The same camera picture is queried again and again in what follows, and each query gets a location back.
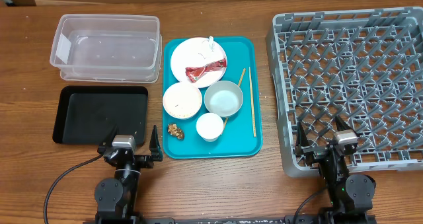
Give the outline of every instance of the clear plastic container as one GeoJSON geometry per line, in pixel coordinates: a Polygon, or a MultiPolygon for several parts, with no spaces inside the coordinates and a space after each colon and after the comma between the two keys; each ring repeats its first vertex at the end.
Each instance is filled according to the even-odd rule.
{"type": "Polygon", "coordinates": [[[157,17],[63,15],[50,63],[67,81],[154,83],[161,48],[157,17]]]}

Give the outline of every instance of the wooden table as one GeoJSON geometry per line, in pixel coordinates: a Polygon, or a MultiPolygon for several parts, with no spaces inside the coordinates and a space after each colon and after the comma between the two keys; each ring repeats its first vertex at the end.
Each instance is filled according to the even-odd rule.
{"type": "MultiPolygon", "coordinates": [[[[155,15],[163,43],[194,36],[246,36],[255,46],[264,144],[254,157],[173,160],[143,170],[137,209],[146,217],[283,217],[317,191],[320,178],[282,170],[276,101],[264,37],[277,13],[423,6],[423,0],[292,0],[234,3],[152,3],[0,9],[0,223],[42,223],[48,188],[63,171],[96,156],[90,145],[58,145],[52,131],[59,94],[71,83],[49,63],[54,32],[66,13],[155,15]]],[[[150,85],[147,134],[161,128],[162,76],[150,85]]],[[[67,175],[54,190],[50,223],[81,223],[96,213],[94,189],[114,169],[104,161],[67,175]]],[[[372,172],[379,223],[422,223],[423,172],[372,172]]],[[[330,205],[327,195],[302,212],[330,205]]]]}

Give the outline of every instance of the food scrap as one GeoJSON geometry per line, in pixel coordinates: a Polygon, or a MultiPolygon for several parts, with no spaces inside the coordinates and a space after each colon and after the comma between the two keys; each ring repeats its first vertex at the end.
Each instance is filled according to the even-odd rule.
{"type": "Polygon", "coordinates": [[[210,71],[218,71],[221,68],[226,68],[227,62],[226,59],[221,59],[215,62],[211,62],[203,67],[187,67],[185,68],[186,76],[195,83],[200,79],[205,73],[210,71]]]}
{"type": "Polygon", "coordinates": [[[184,132],[182,131],[182,129],[178,128],[176,126],[176,124],[169,124],[169,125],[167,125],[167,132],[170,135],[173,135],[173,136],[175,136],[176,138],[178,138],[180,140],[183,140],[184,137],[185,137],[184,132]]]}

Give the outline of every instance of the white bowl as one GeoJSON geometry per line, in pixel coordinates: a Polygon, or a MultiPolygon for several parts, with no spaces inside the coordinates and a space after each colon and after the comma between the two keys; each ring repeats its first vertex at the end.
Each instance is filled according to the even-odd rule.
{"type": "Polygon", "coordinates": [[[209,112],[197,119],[196,129],[205,141],[213,142],[223,132],[223,120],[219,115],[209,112]]]}
{"type": "Polygon", "coordinates": [[[243,101],[242,90],[231,81],[214,83],[204,95],[204,104],[207,110],[222,118],[227,118],[237,113],[243,105],[243,101]]]}
{"type": "Polygon", "coordinates": [[[163,108],[174,118],[189,119],[203,103],[200,90],[189,83],[175,83],[163,95],[163,108]]]}

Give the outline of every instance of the dish rack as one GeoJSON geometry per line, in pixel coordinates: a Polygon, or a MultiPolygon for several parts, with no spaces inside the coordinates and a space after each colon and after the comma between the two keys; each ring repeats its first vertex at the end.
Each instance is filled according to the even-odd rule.
{"type": "Polygon", "coordinates": [[[285,173],[319,175],[294,155],[296,124],[325,145],[336,115],[362,134],[350,171],[423,169],[422,23],[420,7],[273,18],[266,45],[285,173]]]}

